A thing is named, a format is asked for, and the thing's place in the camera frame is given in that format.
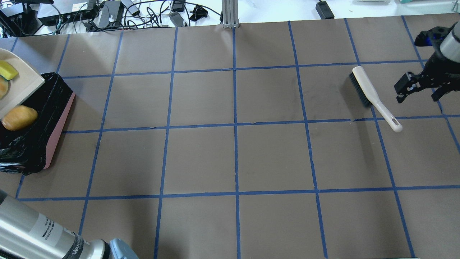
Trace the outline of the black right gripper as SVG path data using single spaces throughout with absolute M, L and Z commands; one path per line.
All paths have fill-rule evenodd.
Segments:
M 426 62 L 420 75 L 430 77 L 432 87 L 437 87 L 431 97 L 438 102 L 445 94 L 459 91 L 459 26 L 434 27 L 421 31 L 414 42 L 415 46 L 432 46 L 435 51 Z M 422 91 L 420 76 L 406 72 L 395 83 L 396 101 L 401 104 L 413 93 Z

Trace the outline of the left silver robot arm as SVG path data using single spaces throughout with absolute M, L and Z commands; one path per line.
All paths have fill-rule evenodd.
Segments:
M 136 259 L 121 239 L 86 241 L 28 205 L 0 192 L 2 259 Z

